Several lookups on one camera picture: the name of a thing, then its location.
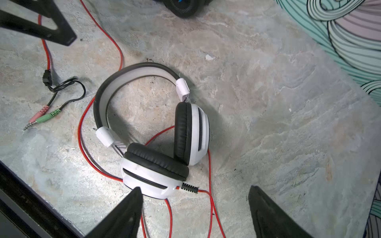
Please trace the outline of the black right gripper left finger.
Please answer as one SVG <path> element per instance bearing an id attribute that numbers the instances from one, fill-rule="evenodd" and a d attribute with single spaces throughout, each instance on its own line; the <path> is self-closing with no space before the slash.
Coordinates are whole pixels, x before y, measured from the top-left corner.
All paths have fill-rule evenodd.
<path id="1" fill-rule="evenodd" d="M 86 237 L 136 238 L 142 206 L 141 189 L 136 187 Z"/>

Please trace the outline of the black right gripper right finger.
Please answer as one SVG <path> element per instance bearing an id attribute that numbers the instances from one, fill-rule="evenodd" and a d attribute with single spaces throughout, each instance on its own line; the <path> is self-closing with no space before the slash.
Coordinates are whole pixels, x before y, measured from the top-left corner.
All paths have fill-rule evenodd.
<path id="1" fill-rule="evenodd" d="M 259 186 L 251 186 L 248 202 L 258 238 L 310 238 Z"/>

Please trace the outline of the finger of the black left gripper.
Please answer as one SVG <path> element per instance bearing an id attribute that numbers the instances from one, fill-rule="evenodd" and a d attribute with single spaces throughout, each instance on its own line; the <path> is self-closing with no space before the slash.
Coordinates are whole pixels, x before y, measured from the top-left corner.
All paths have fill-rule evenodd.
<path id="1" fill-rule="evenodd" d="M 54 1 L 13 1 L 13 3 L 51 19 L 56 28 L 47 28 L 3 10 L 1 10 L 1 28 L 17 31 L 64 46 L 70 46 L 77 39 L 74 30 Z"/>

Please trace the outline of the black blue gaming headset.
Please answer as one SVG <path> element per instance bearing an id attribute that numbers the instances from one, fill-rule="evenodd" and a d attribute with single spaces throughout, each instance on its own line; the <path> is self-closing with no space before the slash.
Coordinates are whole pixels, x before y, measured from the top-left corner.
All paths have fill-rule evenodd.
<path id="1" fill-rule="evenodd" d="M 201 12 L 204 6 L 208 6 L 213 0 L 158 0 L 180 18 L 190 18 Z"/>

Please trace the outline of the black front frame rail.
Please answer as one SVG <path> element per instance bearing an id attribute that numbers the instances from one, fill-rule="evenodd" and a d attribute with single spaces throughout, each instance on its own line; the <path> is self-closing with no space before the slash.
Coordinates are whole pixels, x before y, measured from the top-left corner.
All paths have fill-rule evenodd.
<path id="1" fill-rule="evenodd" d="M 83 238 L 10 168 L 1 163 L 1 237 Z"/>

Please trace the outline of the black corner frame post right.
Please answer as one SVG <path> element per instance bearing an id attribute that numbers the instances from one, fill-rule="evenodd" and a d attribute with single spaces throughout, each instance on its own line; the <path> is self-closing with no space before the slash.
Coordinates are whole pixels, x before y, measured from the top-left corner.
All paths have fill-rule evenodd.
<path id="1" fill-rule="evenodd" d="M 377 180 L 363 238 L 381 238 L 381 175 Z"/>

